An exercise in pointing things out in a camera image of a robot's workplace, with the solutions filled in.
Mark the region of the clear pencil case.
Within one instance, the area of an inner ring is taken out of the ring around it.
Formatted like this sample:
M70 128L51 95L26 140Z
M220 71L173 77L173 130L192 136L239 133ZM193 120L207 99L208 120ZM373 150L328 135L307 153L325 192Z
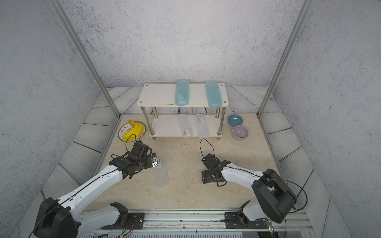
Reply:
M167 161L163 154L157 155L158 166L154 168L155 187L157 189L166 188L169 184Z
M189 118L186 114L178 114L177 120L181 130L183 138L189 138L192 136L192 127L189 121Z
M209 129L206 121L206 117L203 114L194 115L195 126L197 130L198 137L200 139L209 137Z

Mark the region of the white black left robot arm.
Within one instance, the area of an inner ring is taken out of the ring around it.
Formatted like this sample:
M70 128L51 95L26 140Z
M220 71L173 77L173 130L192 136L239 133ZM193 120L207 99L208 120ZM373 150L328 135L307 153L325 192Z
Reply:
M130 214L119 202L89 213L83 210L113 185L156 166L157 155L148 145L136 141L131 151L114 158L80 187L58 199L49 197L44 200L31 234L38 238L79 238L97 229L123 230L128 234L141 229L144 213Z

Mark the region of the blue pencil case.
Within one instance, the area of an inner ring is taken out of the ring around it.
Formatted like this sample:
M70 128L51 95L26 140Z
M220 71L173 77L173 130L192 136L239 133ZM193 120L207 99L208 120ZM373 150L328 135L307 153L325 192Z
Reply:
M179 80L176 83L175 104L177 106L186 106L189 104L189 81Z
M212 108L219 108L222 106L222 97L217 82L206 82L205 92L207 96L208 106Z

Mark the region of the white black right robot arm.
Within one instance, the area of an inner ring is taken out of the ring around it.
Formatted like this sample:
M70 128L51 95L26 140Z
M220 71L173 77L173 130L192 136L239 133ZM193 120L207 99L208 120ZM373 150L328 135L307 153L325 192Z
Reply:
M249 200L244 203L236 217L226 220L226 223L236 222L244 228L251 228L256 221L269 219L280 224L297 202L295 193L273 169L251 171L226 160L220 161L210 153L201 161L206 167L201 172L204 184L214 182L220 186L220 183L233 182L252 190L257 198L256 202Z

